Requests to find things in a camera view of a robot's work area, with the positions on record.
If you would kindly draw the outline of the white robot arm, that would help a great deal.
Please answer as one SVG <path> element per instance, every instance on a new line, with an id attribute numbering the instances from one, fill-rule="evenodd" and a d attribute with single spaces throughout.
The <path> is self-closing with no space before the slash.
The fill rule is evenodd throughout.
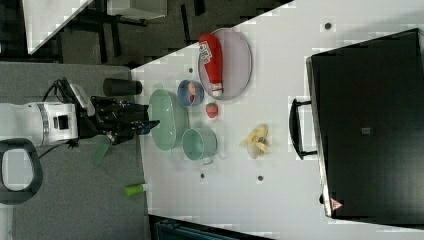
<path id="1" fill-rule="evenodd" d="M 1 203 L 18 205 L 40 190 L 44 172 L 42 146 L 78 145 L 104 135 L 118 145 L 145 135 L 160 121 L 147 105 L 93 96 L 88 101 L 31 102 L 1 105 Z"/>

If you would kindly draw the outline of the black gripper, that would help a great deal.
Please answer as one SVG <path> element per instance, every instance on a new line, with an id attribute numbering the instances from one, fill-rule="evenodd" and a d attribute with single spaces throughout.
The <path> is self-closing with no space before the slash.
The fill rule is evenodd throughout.
<path id="1" fill-rule="evenodd" d="M 146 113 L 148 105 L 133 104 L 126 100 L 92 96 L 89 102 L 94 107 L 94 114 L 88 115 L 87 110 L 80 109 L 78 115 L 78 137 L 80 139 L 105 135 L 112 145 L 129 141 L 137 135 L 146 135 L 159 125 L 160 121 L 145 121 L 135 126 L 130 116 L 134 113 Z"/>

